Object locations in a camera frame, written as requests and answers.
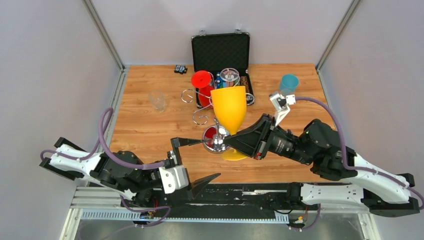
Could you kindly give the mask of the yellow plastic wine glass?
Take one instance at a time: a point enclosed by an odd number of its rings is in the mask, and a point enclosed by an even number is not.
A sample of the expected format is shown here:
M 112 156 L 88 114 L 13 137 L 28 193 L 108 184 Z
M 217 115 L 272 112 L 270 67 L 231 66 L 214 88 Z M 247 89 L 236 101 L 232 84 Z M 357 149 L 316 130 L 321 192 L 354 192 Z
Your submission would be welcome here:
M 246 88 L 232 86 L 210 91 L 214 114 L 219 123 L 235 135 L 242 126 L 247 113 Z

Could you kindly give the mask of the blue plastic wine glass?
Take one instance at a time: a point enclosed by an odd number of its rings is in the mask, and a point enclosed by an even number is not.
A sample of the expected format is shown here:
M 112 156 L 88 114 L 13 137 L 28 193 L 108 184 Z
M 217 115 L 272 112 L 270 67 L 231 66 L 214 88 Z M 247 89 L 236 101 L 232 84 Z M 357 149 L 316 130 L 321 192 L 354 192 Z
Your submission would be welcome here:
M 294 74 L 285 74 L 279 84 L 279 92 L 284 95 L 292 95 L 299 85 L 299 79 Z

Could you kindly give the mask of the clear wide ribbed glass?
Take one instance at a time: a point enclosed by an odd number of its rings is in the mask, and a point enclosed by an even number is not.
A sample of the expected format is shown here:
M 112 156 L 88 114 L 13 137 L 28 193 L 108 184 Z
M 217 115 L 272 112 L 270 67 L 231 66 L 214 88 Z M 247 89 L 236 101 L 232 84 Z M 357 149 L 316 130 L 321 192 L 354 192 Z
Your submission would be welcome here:
M 157 112 L 162 113 L 166 110 L 166 100 L 161 90 L 154 89 L 150 91 L 148 94 L 148 97 L 149 97 L 150 103 L 152 104 L 153 108 Z

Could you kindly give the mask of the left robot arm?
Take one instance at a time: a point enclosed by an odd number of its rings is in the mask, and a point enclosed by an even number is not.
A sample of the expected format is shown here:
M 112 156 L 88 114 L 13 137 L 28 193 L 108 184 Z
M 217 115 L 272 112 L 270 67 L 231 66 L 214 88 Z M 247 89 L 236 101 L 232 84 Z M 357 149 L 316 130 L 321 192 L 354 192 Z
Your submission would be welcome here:
M 165 194 L 185 190 L 193 200 L 212 180 L 220 176 L 211 174 L 190 182 L 183 166 L 179 148 L 203 143 L 203 140 L 174 137 L 172 149 L 163 160 L 144 164 L 131 151 L 97 152 L 89 154 L 64 137 L 55 143 L 50 157 L 41 157 L 40 167 L 69 180 L 81 179 L 108 188 L 131 204 L 148 207 L 153 203 L 153 191 Z

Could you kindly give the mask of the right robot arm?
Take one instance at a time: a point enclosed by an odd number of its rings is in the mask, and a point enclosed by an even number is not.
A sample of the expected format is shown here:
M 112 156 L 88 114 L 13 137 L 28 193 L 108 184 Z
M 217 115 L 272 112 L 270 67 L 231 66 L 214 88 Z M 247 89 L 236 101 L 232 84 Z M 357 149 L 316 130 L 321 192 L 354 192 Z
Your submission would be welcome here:
M 339 134 L 319 119 L 312 120 L 301 135 L 275 126 L 263 114 L 252 126 L 224 138 L 224 143 L 256 160 L 267 153 L 310 166 L 312 173 L 331 184 L 322 186 L 292 182 L 284 201 L 292 209 L 319 204 L 351 205 L 388 218 L 418 214 L 423 204 L 411 196 L 412 174 L 391 174 L 342 147 Z

